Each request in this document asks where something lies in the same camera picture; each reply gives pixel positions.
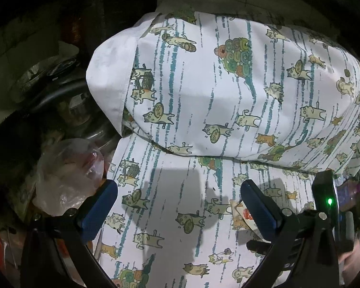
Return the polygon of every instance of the metal screw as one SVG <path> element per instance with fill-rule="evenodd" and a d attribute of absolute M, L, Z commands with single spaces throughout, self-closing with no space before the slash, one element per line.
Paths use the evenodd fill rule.
<path fill-rule="evenodd" d="M 288 208 L 284 208 L 281 212 L 285 216 L 291 216 L 292 215 L 292 211 L 290 209 L 288 209 Z"/>
<path fill-rule="evenodd" d="M 65 211 L 65 216 L 74 216 L 78 210 L 75 208 L 70 208 L 67 211 Z"/>
<path fill-rule="evenodd" d="M 319 213 L 319 218 L 322 220 L 326 220 L 327 219 L 327 215 L 324 212 L 320 212 Z"/>
<path fill-rule="evenodd" d="M 41 218 L 40 213 L 35 213 L 35 214 L 33 215 L 32 220 L 37 221 L 37 220 L 40 220 L 40 218 Z"/>

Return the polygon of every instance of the cat print fabric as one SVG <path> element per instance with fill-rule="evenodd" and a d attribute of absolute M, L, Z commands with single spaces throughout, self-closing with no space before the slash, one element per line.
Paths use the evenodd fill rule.
<path fill-rule="evenodd" d="M 87 71 L 92 94 L 118 130 L 125 125 L 163 148 L 192 147 L 191 154 L 173 152 L 180 155 L 282 167 L 301 161 L 303 171 L 337 174 L 356 159 L 357 172 L 360 144 L 357 152 L 351 146 L 360 140 L 360 63 L 347 51 L 330 41 L 323 47 L 325 37 L 317 42 L 306 29 L 200 12 L 192 20 L 152 18 L 124 36 L 135 40 L 129 65 L 101 63 L 119 46 L 116 35 Z M 110 74 L 116 68 L 124 78 Z M 97 84 L 102 76 L 105 85 Z M 112 90 L 122 92 L 115 97 L 129 120 L 114 101 L 104 104 Z"/>
<path fill-rule="evenodd" d="M 119 179 L 131 173 L 137 186 L 124 186 Z M 258 236 L 248 210 L 238 213 L 238 181 L 253 179 L 296 214 L 314 207 L 313 175 L 174 155 L 136 133 L 120 141 L 108 178 L 118 183 L 119 195 L 104 222 L 100 265 L 114 283 L 129 287 L 241 287 L 263 256 L 246 248 Z"/>
<path fill-rule="evenodd" d="M 244 180 L 300 213 L 315 173 L 360 169 L 360 63 L 306 29 L 151 13 L 95 51 L 87 82 L 130 134 L 101 241 L 120 287 L 241 287 L 263 259 L 245 246 L 261 235 Z"/>

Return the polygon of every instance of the clear plastic bag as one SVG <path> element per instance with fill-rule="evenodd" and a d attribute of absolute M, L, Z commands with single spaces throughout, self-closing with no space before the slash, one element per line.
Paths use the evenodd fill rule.
<path fill-rule="evenodd" d="M 52 216 L 79 208 L 100 186 L 103 171 L 103 155 L 93 143 L 81 138 L 61 141 L 37 164 L 33 203 Z"/>

